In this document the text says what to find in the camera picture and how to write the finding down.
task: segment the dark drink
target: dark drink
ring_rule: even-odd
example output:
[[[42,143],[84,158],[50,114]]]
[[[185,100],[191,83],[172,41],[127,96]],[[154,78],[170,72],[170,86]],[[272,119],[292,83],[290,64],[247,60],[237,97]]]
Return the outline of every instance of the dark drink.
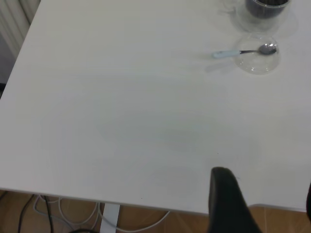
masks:
[[[272,18],[278,16],[289,0],[245,0],[248,11],[257,18]]]

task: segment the white metal desk leg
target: white metal desk leg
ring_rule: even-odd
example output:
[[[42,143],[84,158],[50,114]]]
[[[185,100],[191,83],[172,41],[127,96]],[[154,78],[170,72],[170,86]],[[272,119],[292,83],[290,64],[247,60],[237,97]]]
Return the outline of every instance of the white metal desk leg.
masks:
[[[120,205],[105,203],[103,216],[113,225],[117,225]],[[116,233],[116,229],[102,220],[100,233]]]

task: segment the spoon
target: spoon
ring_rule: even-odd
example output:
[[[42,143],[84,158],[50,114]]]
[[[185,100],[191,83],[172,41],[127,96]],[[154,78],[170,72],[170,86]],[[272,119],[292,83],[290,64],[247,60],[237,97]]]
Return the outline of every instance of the spoon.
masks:
[[[232,51],[219,51],[219,52],[214,52],[212,54],[213,58],[224,58],[224,57],[234,57],[238,56],[240,54],[245,54],[245,53],[252,53],[252,52],[257,52],[262,55],[272,55],[276,53],[277,51],[277,46],[273,43],[270,44],[264,44],[258,48],[258,50],[244,50],[244,51],[239,51],[239,50],[232,50]]]

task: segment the white desk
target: white desk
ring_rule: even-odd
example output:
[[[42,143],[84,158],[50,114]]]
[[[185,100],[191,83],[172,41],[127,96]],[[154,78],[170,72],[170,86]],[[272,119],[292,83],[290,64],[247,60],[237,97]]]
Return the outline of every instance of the white desk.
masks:
[[[206,214],[210,170],[249,205],[303,210],[311,1],[264,76],[208,54],[241,32],[219,0],[43,0],[0,101],[0,188]]]

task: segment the spoon handle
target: spoon handle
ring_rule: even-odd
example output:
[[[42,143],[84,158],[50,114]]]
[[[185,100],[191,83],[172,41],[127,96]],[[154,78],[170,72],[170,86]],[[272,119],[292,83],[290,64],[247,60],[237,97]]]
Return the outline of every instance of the spoon handle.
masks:
[[[225,57],[234,57],[238,56],[240,54],[244,53],[251,53],[251,52],[257,52],[257,50],[246,50],[246,51],[239,51],[239,50],[232,50],[232,51],[219,51],[214,52],[212,54],[213,58],[219,59],[219,58],[225,58]]]

